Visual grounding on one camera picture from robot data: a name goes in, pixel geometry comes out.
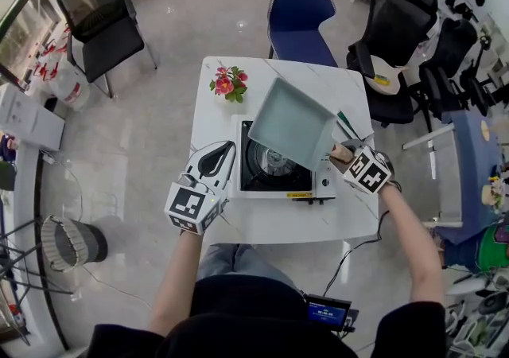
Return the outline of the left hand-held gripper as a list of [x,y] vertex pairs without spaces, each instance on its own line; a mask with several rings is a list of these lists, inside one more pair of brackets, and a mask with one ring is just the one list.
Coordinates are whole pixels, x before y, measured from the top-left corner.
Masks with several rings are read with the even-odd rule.
[[213,142],[193,153],[177,182],[170,186],[164,213],[186,232],[204,235],[223,213],[236,177],[237,147],[231,140]]

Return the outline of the black metal rack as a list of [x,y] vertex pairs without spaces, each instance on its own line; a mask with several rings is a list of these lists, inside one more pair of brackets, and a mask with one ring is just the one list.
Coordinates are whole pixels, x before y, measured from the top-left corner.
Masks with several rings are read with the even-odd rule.
[[16,340],[3,345],[11,358],[57,358],[68,351],[50,297],[51,293],[70,292],[50,287],[41,247],[41,173],[40,151],[31,146],[17,152],[14,190],[0,192],[0,296],[14,303],[10,311]]

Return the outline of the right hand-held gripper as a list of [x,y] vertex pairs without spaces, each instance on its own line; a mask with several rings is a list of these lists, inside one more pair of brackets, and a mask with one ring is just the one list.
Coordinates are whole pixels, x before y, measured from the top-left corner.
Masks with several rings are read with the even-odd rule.
[[344,180],[352,187],[366,194],[376,194],[392,177],[388,162],[381,153],[365,146],[359,139],[341,143],[356,156],[343,173]]

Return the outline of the pale flower vase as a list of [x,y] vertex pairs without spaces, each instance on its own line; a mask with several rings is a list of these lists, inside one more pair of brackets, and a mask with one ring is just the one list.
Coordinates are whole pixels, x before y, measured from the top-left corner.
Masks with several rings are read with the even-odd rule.
[[493,212],[503,210],[505,199],[509,196],[509,174],[502,177],[490,177],[482,187],[481,203],[492,208]]

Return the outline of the black display device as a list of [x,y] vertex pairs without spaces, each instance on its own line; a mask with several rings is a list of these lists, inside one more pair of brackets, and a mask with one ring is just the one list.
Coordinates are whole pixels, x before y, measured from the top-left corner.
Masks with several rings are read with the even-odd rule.
[[306,294],[305,304],[309,321],[336,331],[343,329],[352,305],[351,302],[315,294]]

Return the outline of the grey waste bin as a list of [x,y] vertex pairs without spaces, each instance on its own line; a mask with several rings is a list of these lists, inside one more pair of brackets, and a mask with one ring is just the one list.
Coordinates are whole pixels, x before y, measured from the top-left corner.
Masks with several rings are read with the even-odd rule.
[[41,243],[50,268],[57,272],[100,263],[108,255],[107,239],[97,227],[65,217],[44,221]]

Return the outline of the person's black shirt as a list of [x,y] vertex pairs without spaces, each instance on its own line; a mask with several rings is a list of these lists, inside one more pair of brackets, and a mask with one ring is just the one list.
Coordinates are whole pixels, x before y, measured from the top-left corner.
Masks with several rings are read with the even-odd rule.
[[[445,358],[445,308],[411,302],[377,328],[371,358]],[[191,316],[166,336],[121,325],[94,329],[87,358],[358,358],[308,319],[303,297],[263,277],[225,274],[200,280]]]

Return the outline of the blue chair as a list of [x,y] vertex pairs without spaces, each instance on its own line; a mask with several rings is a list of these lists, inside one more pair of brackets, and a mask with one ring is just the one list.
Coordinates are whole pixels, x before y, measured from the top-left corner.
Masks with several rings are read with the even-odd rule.
[[338,64],[319,31],[335,13],[332,0],[270,0],[269,58],[336,68]]

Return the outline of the green notebook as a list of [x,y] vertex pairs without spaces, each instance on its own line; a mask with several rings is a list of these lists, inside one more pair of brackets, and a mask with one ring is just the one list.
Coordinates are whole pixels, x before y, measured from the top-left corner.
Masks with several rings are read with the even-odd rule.
[[364,142],[371,141],[374,138],[375,132],[369,115],[363,112],[348,110],[339,111],[336,116],[337,121],[349,136]]

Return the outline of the table with blue cloth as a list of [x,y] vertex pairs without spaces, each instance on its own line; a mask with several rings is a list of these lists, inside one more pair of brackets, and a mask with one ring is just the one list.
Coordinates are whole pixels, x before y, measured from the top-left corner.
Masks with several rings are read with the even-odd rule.
[[461,243],[502,219],[481,203],[481,190],[503,160],[498,136],[486,142],[480,122],[491,121],[477,111],[445,113],[445,125],[402,145],[404,150],[425,143],[434,153],[432,175],[438,181],[439,212],[427,221],[451,243]]

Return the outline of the white box appliance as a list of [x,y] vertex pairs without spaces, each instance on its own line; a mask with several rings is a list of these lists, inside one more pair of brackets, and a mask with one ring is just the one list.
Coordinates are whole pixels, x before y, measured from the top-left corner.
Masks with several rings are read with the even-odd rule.
[[12,84],[0,85],[0,131],[47,150],[58,151],[65,121]]

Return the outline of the grey square pan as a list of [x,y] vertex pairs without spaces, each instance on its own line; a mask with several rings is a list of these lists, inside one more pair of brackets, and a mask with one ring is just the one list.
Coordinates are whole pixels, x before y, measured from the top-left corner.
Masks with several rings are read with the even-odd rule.
[[276,76],[256,77],[247,85],[264,93],[248,133],[254,142],[316,171],[334,145],[349,139],[338,117],[344,82],[319,82],[308,90]]

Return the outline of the black mesh visitor chair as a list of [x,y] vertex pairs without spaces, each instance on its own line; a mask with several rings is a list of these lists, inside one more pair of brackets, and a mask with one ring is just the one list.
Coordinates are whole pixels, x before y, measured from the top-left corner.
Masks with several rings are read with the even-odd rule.
[[97,84],[103,77],[105,88],[100,91],[112,99],[107,73],[146,50],[154,59],[138,26],[132,0],[56,0],[68,25],[67,58],[87,82]]

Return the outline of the person's left forearm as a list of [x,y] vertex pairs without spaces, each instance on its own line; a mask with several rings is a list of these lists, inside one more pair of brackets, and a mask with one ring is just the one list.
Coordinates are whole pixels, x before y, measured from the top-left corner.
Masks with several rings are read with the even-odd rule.
[[179,236],[152,305],[150,332],[167,337],[189,318],[202,243],[201,236],[190,232],[182,232]]

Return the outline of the black mesh office chair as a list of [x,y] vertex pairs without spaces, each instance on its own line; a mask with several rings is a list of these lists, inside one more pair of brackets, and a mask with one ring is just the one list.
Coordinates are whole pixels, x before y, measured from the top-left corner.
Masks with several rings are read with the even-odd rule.
[[[433,130],[431,117],[442,121],[445,113],[468,110],[470,105],[477,107],[482,115],[488,113],[495,100],[476,74],[480,59],[490,49],[491,42],[488,35],[479,37],[470,21],[444,20],[435,51],[430,59],[419,65],[419,81],[412,86],[411,92],[418,103],[416,111],[423,113],[429,132]],[[453,77],[459,73],[464,58],[475,43],[480,44],[478,57],[460,72],[459,81],[455,82]]]
[[402,73],[397,95],[382,95],[371,89],[367,84],[367,78],[375,77],[371,56],[392,67],[406,66],[437,21],[437,9],[437,0],[370,0],[364,34],[348,47],[347,68],[363,76],[371,119],[383,128],[412,123],[414,109]]

